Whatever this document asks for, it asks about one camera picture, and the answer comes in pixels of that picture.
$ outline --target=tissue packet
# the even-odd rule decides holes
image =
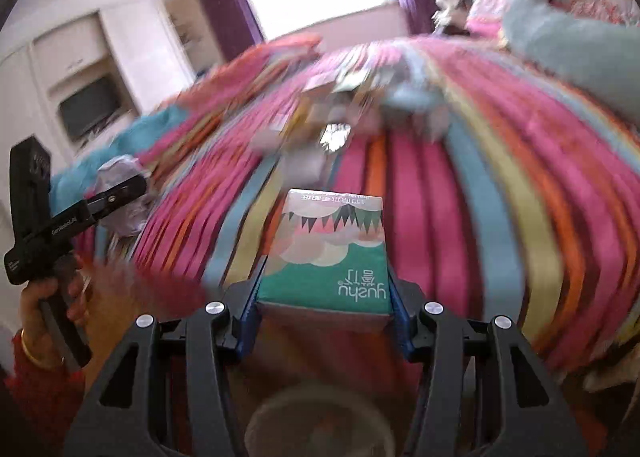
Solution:
[[[290,190],[257,301],[284,321],[382,329],[391,315],[382,199]]]

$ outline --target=pink pillow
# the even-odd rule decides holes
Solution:
[[[511,0],[474,0],[466,28],[487,38],[498,38],[502,17]]]
[[[632,20],[608,0],[551,0],[551,5],[577,18],[628,25]]]

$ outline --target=striped bedspread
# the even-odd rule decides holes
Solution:
[[[140,154],[161,195],[118,256],[162,277],[156,291],[166,304],[184,300],[172,278],[199,282],[189,288],[194,303],[248,278],[268,252],[283,202],[277,160],[252,152],[252,135],[290,116],[310,76],[400,59],[412,77],[442,87],[453,110],[446,137],[354,136],[325,188],[381,196],[399,277],[459,315],[517,319],[550,368],[576,369],[628,340],[640,315],[640,143],[585,94],[470,40],[358,46],[254,90],[248,102],[243,86],[201,107]],[[254,89],[265,69],[278,68],[252,78]],[[229,114],[230,100],[241,109]],[[257,357],[272,366],[285,358],[289,371],[345,374],[324,349],[309,348],[313,340],[266,329],[270,342],[258,343]],[[414,380],[380,335],[345,335],[333,350],[348,347],[351,368],[368,376],[365,388]]]

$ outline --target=television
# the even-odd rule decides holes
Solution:
[[[110,76],[98,78],[60,103],[60,118],[72,141],[82,138],[121,106]]]

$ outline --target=silver screw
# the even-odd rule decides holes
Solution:
[[[506,316],[497,316],[494,320],[495,325],[497,325],[500,329],[509,329],[513,323]]]
[[[204,310],[209,314],[220,314],[221,312],[223,312],[223,310],[225,310],[225,304],[223,304],[222,302],[209,302],[205,306]]]
[[[154,322],[154,317],[151,316],[150,314],[141,314],[136,319],[136,325],[142,328],[149,327],[153,322]]]
[[[424,305],[424,310],[431,314],[440,314],[444,311],[442,304],[437,302],[429,302]]]

